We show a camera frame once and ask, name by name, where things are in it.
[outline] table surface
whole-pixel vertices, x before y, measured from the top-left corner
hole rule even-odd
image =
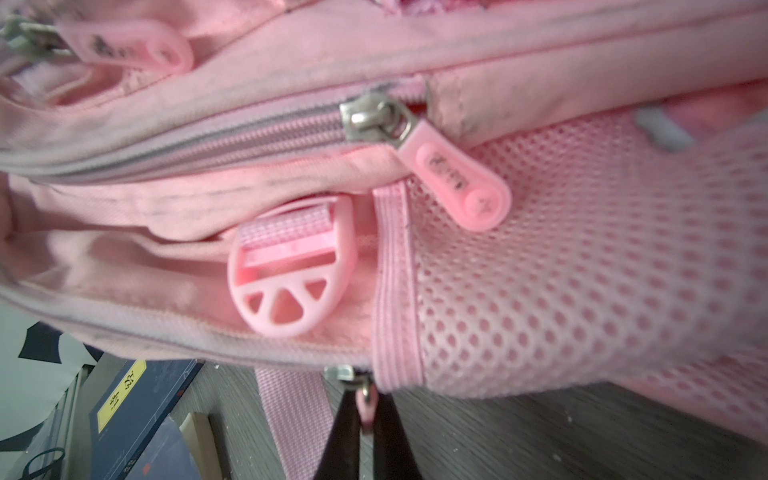
[[[327,386],[335,408],[341,393]],[[762,480],[768,450],[603,384],[492,400],[423,390],[396,403],[425,480]],[[225,478],[280,480],[253,370],[206,364],[174,408],[207,413]],[[370,439],[361,477],[370,480]]]

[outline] zipper teeth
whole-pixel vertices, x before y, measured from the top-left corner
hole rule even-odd
[[[402,84],[379,87],[406,104],[425,103],[421,81],[408,79]],[[310,108],[288,111],[257,120],[235,121],[233,126],[205,127],[191,132],[181,141],[149,146],[120,154],[106,154],[90,159],[90,165],[69,164],[46,168],[26,176],[52,184],[108,184],[118,181],[150,180],[200,170],[237,167],[264,161],[268,157],[299,154],[315,149],[354,145],[344,134],[339,104],[356,98],[372,88],[361,87],[358,93],[327,101]]]

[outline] gray wooden table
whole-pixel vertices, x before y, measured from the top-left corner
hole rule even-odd
[[[328,386],[332,404],[340,392]],[[466,401],[395,395],[425,480],[757,480],[768,450],[612,385]],[[210,416],[230,480],[280,480],[253,371],[206,364],[171,415]],[[371,479],[370,441],[361,478]]]

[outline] black loop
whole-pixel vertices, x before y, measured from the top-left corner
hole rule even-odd
[[[29,473],[29,467],[32,465],[32,463],[39,457],[42,457],[43,455],[47,455],[51,452],[61,452],[61,457],[55,459],[53,462],[51,462],[50,465],[46,465],[43,468],[40,468],[39,470]],[[64,457],[67,455],[67,453],[64,451],[61,447],[56,447],[54,449],[48,449],[44,452],[40,452],[34,457],[32,457],[32,460],[27,462],[27,465],[24,467],[24,472],[22,473],[22,477],[19,480],[32,480],[33,478],[37,478],[41,475],[45,475],[46,473],[50,472],[53,468],[59,468],[61,469],[62,461],[64,460]]]

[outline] backpack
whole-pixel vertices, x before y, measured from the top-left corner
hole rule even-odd
[[[768,441],[766,0],[0,5],[3,301],[254,367],[287,478],[326,367]]]

